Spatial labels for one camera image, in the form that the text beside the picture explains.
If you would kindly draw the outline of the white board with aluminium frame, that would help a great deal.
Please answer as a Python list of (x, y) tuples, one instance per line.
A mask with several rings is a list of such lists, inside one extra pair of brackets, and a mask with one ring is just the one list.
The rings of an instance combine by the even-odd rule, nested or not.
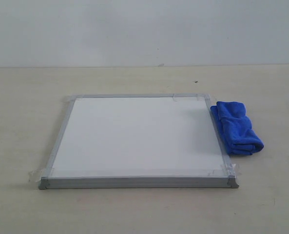
[(173, 94), (76, 95), (45, 168), (46, 189), (238, 188), (209, 101)]

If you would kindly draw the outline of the clear tape back right corner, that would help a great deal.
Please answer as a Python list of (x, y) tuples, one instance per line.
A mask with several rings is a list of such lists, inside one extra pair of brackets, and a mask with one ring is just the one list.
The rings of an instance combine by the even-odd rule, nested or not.
[(173, 94), (173, 101), (209, 101), (210, 96), (206, 94)]

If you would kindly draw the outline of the blue microfibre cloth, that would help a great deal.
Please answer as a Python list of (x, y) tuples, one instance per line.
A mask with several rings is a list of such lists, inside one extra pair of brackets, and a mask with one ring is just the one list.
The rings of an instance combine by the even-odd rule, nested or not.
[(218, 101), (210, 110), (227, 154), (250, 156), (264, 149), (243, 103)]

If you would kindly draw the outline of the clear tape corner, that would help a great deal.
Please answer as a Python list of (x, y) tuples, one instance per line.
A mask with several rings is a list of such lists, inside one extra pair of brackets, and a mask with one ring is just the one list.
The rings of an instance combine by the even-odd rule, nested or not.
[(62, 98), (62, 102), (70, 102), (70, 101), (75, 101), (77, 98), (76, 95), (71, 95), (71, 96), (65, 96)]
[(227, 177), (230, 175), (235, 175), (239, 176), (241, 175), (240, 173), (240, 167), (239, 164), (237, 163), (231, 163), (230, 165), (221, 165), (220, 169), (215, 169), (207, 173), (207, 176), (212, 176), (212, 177)]
[(206, 94), (173, 94), (173, 101), (209, 101), (210, 96)]
[(36, 183), (42, 180), (48, 180), (54, 171), (54, 168), (41, 168), (28, 172), (28, 182)]

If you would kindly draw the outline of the clear tape front left corner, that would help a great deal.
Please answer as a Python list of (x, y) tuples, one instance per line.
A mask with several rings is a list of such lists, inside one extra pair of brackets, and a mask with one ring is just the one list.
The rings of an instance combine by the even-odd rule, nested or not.
[(41, 168), (28, 172), (28, 182), (36, 183), (42, 180), (48, 180), (54, 171), (54, 168)]

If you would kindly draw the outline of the clear tape back left corner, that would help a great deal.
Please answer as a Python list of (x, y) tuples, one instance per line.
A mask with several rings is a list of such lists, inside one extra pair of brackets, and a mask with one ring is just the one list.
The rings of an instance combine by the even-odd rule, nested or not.
[(70, 102), (70, 101), (75, 101), (77, 98), (76, 95), (71, 95), (71, 96), (65, 96), (62, 98), (62, 102)]

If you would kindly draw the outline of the clear tape front right corner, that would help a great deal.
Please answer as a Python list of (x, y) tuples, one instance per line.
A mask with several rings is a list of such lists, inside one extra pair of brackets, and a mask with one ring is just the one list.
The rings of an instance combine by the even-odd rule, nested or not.
[(215, 169), (207, 173), (207, 176), (212, 176), (212, 177), (227, 177), (230, 175), (235, 175), (239, 176), (241, 175), (240, 173), (240, 167), (239, 164), (237, 163), (231, 163), (230, 165), (221, 165), (220, 169)]

